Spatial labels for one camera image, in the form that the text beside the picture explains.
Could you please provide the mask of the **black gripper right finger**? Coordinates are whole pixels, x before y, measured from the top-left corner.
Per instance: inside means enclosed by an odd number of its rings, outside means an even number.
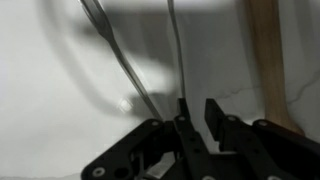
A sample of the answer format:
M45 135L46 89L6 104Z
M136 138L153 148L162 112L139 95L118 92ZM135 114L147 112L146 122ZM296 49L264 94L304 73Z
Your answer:
M205 104L205 121L214 140L221 139L222 123L225 114L214 99L207 99Z

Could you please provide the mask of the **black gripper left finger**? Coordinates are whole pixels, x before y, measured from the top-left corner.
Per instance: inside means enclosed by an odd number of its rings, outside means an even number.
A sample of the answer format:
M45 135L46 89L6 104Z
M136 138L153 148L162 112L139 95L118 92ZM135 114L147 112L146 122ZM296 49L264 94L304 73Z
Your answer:
M189 108L185 98L178 99L178 119L185 121L190 119Z

